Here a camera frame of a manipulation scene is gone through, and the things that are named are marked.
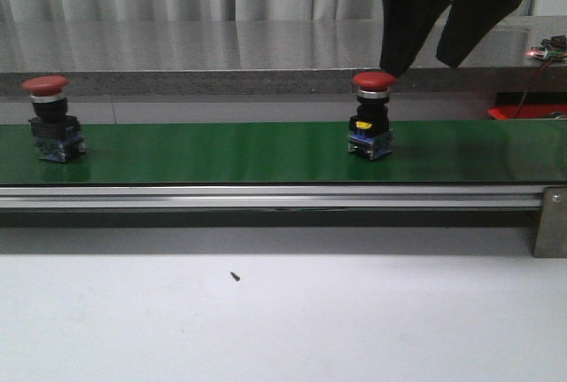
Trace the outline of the black tapered gripper finger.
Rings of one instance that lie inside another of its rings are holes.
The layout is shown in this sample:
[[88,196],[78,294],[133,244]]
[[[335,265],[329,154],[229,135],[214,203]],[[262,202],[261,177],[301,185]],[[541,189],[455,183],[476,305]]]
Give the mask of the black tapered gripper finger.
[[486,34],[515,11],[523,0],[453,0],[439,39],[436,57],[458,67]]
[[414,63],[435,22],[451,0],[382,0],[384,14],[380,67],[400,77]]

